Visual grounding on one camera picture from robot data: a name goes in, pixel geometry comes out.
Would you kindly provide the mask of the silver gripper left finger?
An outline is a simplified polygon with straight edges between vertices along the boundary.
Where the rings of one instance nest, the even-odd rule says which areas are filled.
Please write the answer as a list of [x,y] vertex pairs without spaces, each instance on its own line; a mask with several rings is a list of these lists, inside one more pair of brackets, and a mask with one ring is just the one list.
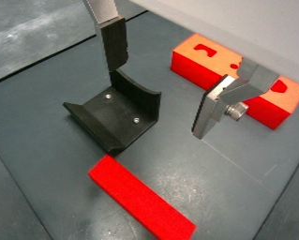
[[126,19],[119,15],[114,0],[83,0],[93,17],[97,34],[103,39],[105,55],[110,71],[129,61]]

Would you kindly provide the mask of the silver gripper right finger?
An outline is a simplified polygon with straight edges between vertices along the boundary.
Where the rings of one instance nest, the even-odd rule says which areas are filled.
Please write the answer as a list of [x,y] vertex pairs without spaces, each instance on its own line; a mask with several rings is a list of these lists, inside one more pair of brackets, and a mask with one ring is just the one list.
[[248,112],[245,100],[264,95],[280,75],[249,58],[242,60],[238,78],[226,74],[205,93],[196,115],[192,133],[202,140],[225,115],[238,121]]

